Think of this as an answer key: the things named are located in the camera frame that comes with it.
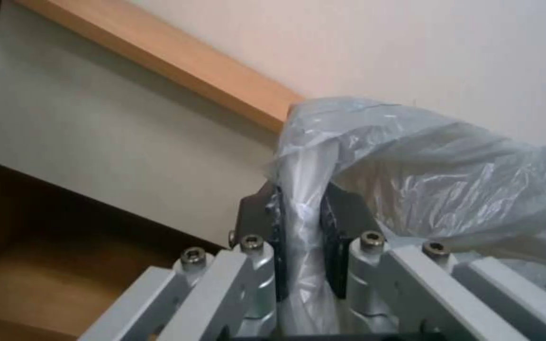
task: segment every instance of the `plastic bag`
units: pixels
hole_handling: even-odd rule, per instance
[[[364,197],[388,239],[546,265],[546,147],[420,108],[315,99],[292,108],[270,171],[286,207],[287,334],[340,328],[318,227],[329,181]]]

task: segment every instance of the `bolt head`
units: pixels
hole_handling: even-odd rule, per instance
[[[242,252],[262,251],[263,246],[263,238],[257,234],[245,235],[240,241],[240,248]]]
[[[450,255],[450,248],[441,242],[429,240],[423,242],[422,252],[431,259],[447,258]]]
[[[206,251],[199,247],[188,248],[180,254],[182,267],[191,268],[206,265]]]
[[[365,231],[359,237],[359,245],[363,251],[379,250],[385,246],[385,236],[377,231]]]

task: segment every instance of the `metal bracket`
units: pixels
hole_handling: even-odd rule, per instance
[[[526,340],[414,246],[381,256],[377,289],[401,332],[439,330],[450,340]]]
[[[188,293],[183,276],[150,266],[79,340],[147,340],[168,322]]]
[[[235,335],[256,291],[245,254],[220,251],[158,341],[211,341]]]
[[[452,276],[533,340],[546,340],[546,291],[487,257],[456,266]]]

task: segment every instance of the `white wall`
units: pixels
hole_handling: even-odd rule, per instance
[[[430,108],[546,144],[546,0],[132,0],[308,97]]]
[[[0,164],[226,245],[275,136],[4,0]]]

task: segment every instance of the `metal pin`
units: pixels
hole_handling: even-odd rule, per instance
[[[377,231],[366,231],[359,237],[359,246],[364,252],[381,250],[384,245],[385,237]]]
[[[427,241],[423,242],[422,252],[427,255],[427,257],[435,260],[448,258],[450,255],[450,248],[441,242]]]

